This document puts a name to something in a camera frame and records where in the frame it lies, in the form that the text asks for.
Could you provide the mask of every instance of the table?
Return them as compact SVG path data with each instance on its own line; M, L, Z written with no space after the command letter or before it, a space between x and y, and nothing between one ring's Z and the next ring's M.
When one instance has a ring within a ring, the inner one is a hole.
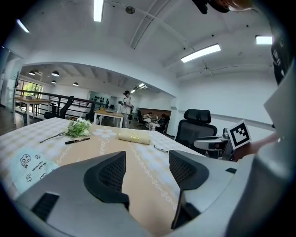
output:
M123 115L121 113L108 113L105 110L97 110L94 112L94 119L93 119L93 123L92 124L96 124L97 121L97 115L100 115L100 125L102 124L102 118L104 116L106 117L111 117L111 118L116 118L116 119L120 119L120 125L118 126L118 121L117 121L117 125L116 127L121 128L122 127L122 122L123 122Z
M68 124L68 120L51 118L0 137L0 174L8 195L13 199L20 195L10 177L12 170L9 169L9 162L23 147L41 151L48 160L59 166L125 150L126 173L122 192L129 196L130 214L153 235L170 233L179 187L169 170L169 155L153 145L166 150L198 153L156 131L143 131L151 139L150 145L144 145L118 140L117 135L122 129L100 125L91 125L91 139L84 142L65 145L65 141L71 139L61 136L39 143L58 134Z
M50 100L44 100L44 99L26 99L24 97L14 97L14 101L19 101L22 103L25 103L27 105L27 124L30 124L30 104L32 104L32 112L33 112L33 118L35 117L35 104L48 104L48 111L49 111L49 103L51 102ZM13 105L13 122L15 122L15 104Z

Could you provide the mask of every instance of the white shirt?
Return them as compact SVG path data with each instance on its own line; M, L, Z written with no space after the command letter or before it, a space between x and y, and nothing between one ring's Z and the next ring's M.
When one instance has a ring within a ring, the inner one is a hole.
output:
M122 102L123 103L126 102L126 104L131 105L130 99L131 99L130 97L129 98L124 98ZM126 105L120 106L120 111L121 111L121 113L130 114L130 107L128 107Z

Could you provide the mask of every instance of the paper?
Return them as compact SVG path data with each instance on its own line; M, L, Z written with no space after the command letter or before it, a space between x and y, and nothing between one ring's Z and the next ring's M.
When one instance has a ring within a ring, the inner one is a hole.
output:
M58 167L38 150L22 148L11 159L9 172L16 189L21 194Z

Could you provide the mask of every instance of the flower bouquet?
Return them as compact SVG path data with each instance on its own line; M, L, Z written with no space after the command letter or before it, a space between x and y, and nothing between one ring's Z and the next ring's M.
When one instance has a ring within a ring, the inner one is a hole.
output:
M83 118L78 118L77 122L71 120L68 127L66 129L63 130L63 132L60 132L59 134L53 136L53 137L49 137L42 142L45 142L46 140L49 140L51 138L54 137L58 137L58 136L70 136L70 137L81 137L81 136L88 136L89 133L89 128L91 126L91 121L89 120L84 120Z

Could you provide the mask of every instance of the ceiling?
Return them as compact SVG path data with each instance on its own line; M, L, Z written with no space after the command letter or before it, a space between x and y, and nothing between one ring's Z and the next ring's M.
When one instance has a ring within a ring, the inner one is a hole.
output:
M35 75L30 75L29 72L33 70ZM60 77L52 76L53 71L58 71ZM94 68L88 65L67 64L67 63L55 63L55 64L39 64L29 65L22 67L21 75L38 80L44 83L51 83L52 80L56 80L59 83L60 78L78 78L83 77L85 79L91 78L98 81L102 81L106 84L116 85L123 90L132 90L134 87L140 85L142 82L138 79L121 75L117 72L107 71L105 69ZM161 90L148 85L146 89L138 89L137 94L152 92L159 93Z
M220 13L208 6L203 15L192 0L105 0L103 21L93 21L93 0L51 0L24 17L32 42L79 31L90 37L116 38L149 56L178 81L233 72L270 72L270 45L256 45L256 35L271 35L265 16L256 11ZM126 6L136 9L127 14ZM218 43L220 52L183 63L194 51ZM95 77L90 68L63 65L74 75ZM120 76L112 73L119 83ZM126 83L132 86L132 80Z

